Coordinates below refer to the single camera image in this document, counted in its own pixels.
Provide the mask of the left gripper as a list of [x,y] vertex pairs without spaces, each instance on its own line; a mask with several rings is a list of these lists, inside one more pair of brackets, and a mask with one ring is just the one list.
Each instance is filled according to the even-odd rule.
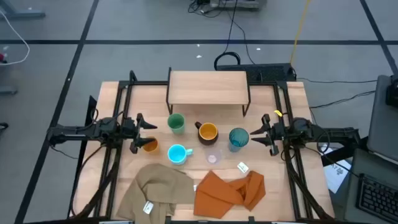
[[[153,124],[149,124],[144,120],[142,113],[138,113],[136,117],[137,126],[143,129],[157,129],[157,126]],[[130,151],[133,154],[137,154],[137,150],[142,146],[149,144],[150,142],[155,141],[155,138],[138,138],[137,137],[137,129],[136,125],[134,124],[134,120],[131,117],[127,117],[122,121],[121,125],[121,137],[126,140],[130,139]]]

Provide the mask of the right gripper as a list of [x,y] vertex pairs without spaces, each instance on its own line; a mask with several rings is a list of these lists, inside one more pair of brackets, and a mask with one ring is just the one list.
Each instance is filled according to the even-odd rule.
[[275,141],[283,141],[288,136],[287,133],[289,128],[283,122],[274,123],[272,126],[270,126],[270,120],[269,114],[264,114],[261,118],[262,126],[259,129],[251,132],[250,135],[263,134],[264,132],[269,131],[268,136],[262,138],[252,138],[251,140],[261,143],[265,146],[269,146],[270,155],[276,156],[279,153],[279,148],[275,144]]

